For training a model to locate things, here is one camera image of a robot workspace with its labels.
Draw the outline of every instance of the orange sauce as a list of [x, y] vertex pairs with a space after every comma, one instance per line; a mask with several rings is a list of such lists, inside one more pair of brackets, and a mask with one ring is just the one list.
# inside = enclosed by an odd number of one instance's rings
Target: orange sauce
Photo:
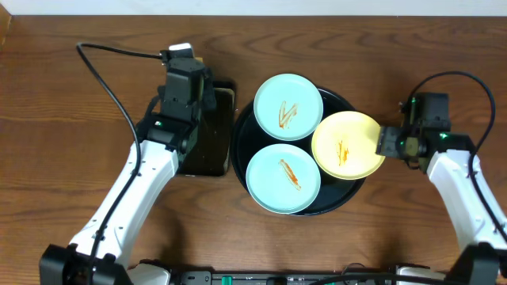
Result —
[[345, 165], [347, 162], [347, 156], [349, 155], [349, 148], [347, 143], [343, 143], [343, 139], [338, 143], [338, 160], [339, 166]]
[[292, 120], [292, 118], [297, 115], [298, 113], [298, 104], [294, 104], [292, 108], [288, 110], [288, 112], [285, 112], [285, 105], [287, 104], [286, 101], [282, 102], [282, 105], [280, 106], [280, 111], [278, 112], [278, 124], [282, 129], [288, 128], [288, 124]]
[[285, 175], [291, 182], [292, 186], [294, 186], [294, 188], [300, 191], [301, 186], [299, 186], [298, 178], [295, 176], [294, 172], [292, 172], [291, 166], [289, 166], [287, 162], [285, 162], [285, 160], [283, 159], [280, 159], [280, 162], [278, 162], [278, 164], [282, 165], [282, 167], [284, 168]]

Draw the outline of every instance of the black tray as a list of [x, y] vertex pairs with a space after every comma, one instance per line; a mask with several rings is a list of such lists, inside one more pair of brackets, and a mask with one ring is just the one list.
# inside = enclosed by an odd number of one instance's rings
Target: black tray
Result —
[[[322, 118], [326, 118], [335, 112], [355, 111], [354, 107], [343, 97], [327, 89], [318, 88], [324, 103], [324, 114]], [[292, 142], [285, 142], [275, 139], [266, 134], [254, 115], [254, 102], [246, 106], [239, 115], [238, 121], [234, 126], [232, 133], [231, 160], [234, 171], [243, 187], [246, 187], [246, 167], [250, 159], [261, 149], [276, 143], [287, 143], [297, 146], [306, 151], [311, 157], [311, 137], [308, 135], [304, 139]], [[364, 183], [366, 178], [359, 180], [341, 180], [325, 173], [320, 168], [321, 187], [315, 201], [306, 209], [294, 213], [293, 215], [320, 215], [332, 211], [345, 202], [347, 202]]]

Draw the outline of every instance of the wood grain surface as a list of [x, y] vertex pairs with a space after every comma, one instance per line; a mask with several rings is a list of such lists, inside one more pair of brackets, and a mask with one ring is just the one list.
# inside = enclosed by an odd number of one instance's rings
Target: wood grain surface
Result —
[[[132, 143], [116, 106], [79, 58], [77, 42], [157, 53], [188, 41], [218, 78], [237, 84], [236, 115], [263, 81], [292, 72], [341, 94], [382, 124], [426, 76], [467, 70], [497, 101], [480, 151], [507, 207], [507, 19], [466, 17], [14, 17], [0, 53], [0, 283], [33, 284], [48, 244], [66, 245], [104, 199]], [[151, 59], [87, 50], [135, 121], [164, 82]], [[424, 90], [451, 96], [453, 130], [477, 141], [490, 111], [466, 78]], [[132, 264], [228, 271], [334, 272], [351, 262], [446, 270], [456, 235], [427, 177], [387, 159], [343, 207], [315, 217], [263, 210], [225, 177], [177, 177], [141, 229]]]

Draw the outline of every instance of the yellow plate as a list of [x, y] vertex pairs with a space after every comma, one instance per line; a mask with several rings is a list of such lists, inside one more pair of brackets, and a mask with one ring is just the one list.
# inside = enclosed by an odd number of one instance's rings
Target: yellow plate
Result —
[[380, 125], [359, 112], [338, 112], [325, 118], [311, 139], [315, 161], [329, 175], [355, 180], [377, 170], [384, 156], [375, 153]]

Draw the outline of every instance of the light blue plate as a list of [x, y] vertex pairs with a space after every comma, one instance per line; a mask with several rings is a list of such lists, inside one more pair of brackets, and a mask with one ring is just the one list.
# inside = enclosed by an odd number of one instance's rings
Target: light blue plate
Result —
[[[297, 104], [297, 113], [286, 128], [280, 127], [283, 102], [287, 113]], [[261, 128], [276, 139], [293, 141], [311, 134], [322, 120], [322, 97], [308, 79], [296, 74], [280, 74], [268, 79], [255, 95], [253, 113]]]
[[[280, 164], [286, 162], [300, 190], [294, 186]], [[259, 150], [246, 168], [246, 186], [253, 199], [278, 214], [304, 210], [320, 189], [320, 172], [314, 159], [304, 150], [288, 144], [275, 144]]]

